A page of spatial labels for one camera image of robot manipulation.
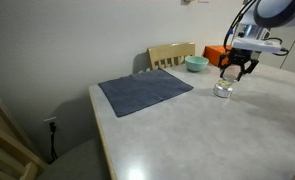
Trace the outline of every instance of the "table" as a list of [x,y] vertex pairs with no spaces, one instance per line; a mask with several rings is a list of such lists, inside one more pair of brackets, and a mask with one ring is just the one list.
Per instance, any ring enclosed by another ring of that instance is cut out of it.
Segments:
[[259,64],[213,95],[219,69],[165,69],[193,90],[117,118],[89,87],[113,179],[288,180],[295,174],[295,74]]

